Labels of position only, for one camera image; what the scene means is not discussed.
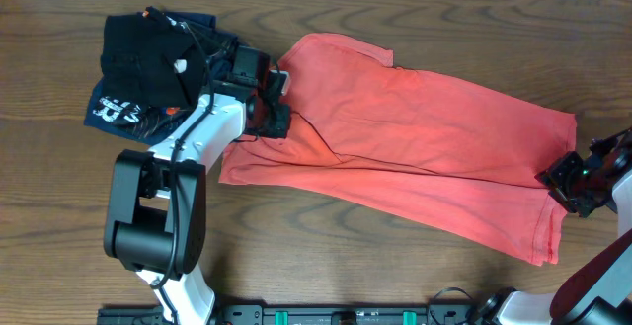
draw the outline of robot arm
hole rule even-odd
[[[619,238],[572,275],[557,293],[516,291],[496,314],[502,325],[615,325],[632,320],[632,132],[591,146],[587,160],[569,152],[536,178],[568,212],[587,217],[607,205],[618,213]]]
[[[175,141],[204,114],[209,102],[208,95],[201,96],[190,117],[171,136],[149,149],[155,159],[170,160]],[[204,174],[208,173],[224,148],[241,136],[246,128],[246,118],[244,103],[235,97],[215,94],[210,114],[183,141],[177,161],[200,163],[205,167]],[[158,189],[156,196],[168,198],[169,192],[165,188]],[[155,284],[165,277],[160,272],[147,269],[136,273],[148,284]],[[166,320],[175,322],[173,317],[177,316],[178,322],[182,324],[202,325],[208,322],[215,295],[206,285],[198,264],[179,280],[169,279],[163,288],[155,289],[154,292],[162,304]]]
[[[214,293],[198,265],[205,235],[206,173],[244,132],[278,138],[289,128],[289,107],[278,101],[287,91],[289,75],[262,72],[267,65],[265,55],[238,50],[233,82],[215,82],[214,90],[224,94],[215,93],[213,100],[209,94],[200,96],[196,109],[173,134],[148,152],[124,151],[115,164],[105,250],[150,285],[168,278],[154,289],[167,321],[204,325],[213,309]],[[273,88],[271,93],[256,86],[262,81]],[[170,199],[172,186],[178,199],[176,233],[173,201],[167,211],[140,204],[141,197]]]

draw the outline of clothing pile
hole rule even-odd
[[[185,22],[194,34],[176,22]],[[92,92],[84,125],[150,145],[164,140],[195,109],[203,82],[222,80],[232,68],[238,38],[215,24],[212,15],[163,14],[152,7],[109,16],[104,76]],[[204,76],[205,64],[210,77]]]

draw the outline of red shirt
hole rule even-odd
[[[220,182],[323,193],[557,263],[566,211],[534,175],[575,149],[574,116],[392,64],[342,35],[302,38],[279,62],[287,139],[231,144]]]

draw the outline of white logo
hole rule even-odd
[[[131,104],[131,102],[123,102],[119,105],[118,99],[110,100],[110,97],[103,97],[99,99],[99,102],[103,105],[103,108],[100,110],[93,110],[92,114],[103,118],[106,122],[113,122],[116,120],[119,117],[120,112]],[[140,122],[140,119],[136,115],[139,113],[140,107],[136,104],[133,109],[126,109],[126,113],[123,118],[128,122],[137,123]]]

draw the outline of wood grain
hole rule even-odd
[[[102,248],[113,162],[145,147],[82,125],[106,16],[147,5],[216,14],[276,57],[312,32],[389,47],[398,65],[577,114],[582,150],[632,122],[632,0],[6,0],[3,323],[89,324],[103,304],[155,301]],[[269,303],[415,303],[446,286],[554,291],[615,239],[607,211],[569,216],[559,265],[534,267],[327,196],[219,185],[218,173],[208,177],[204,274],[221,294]]]

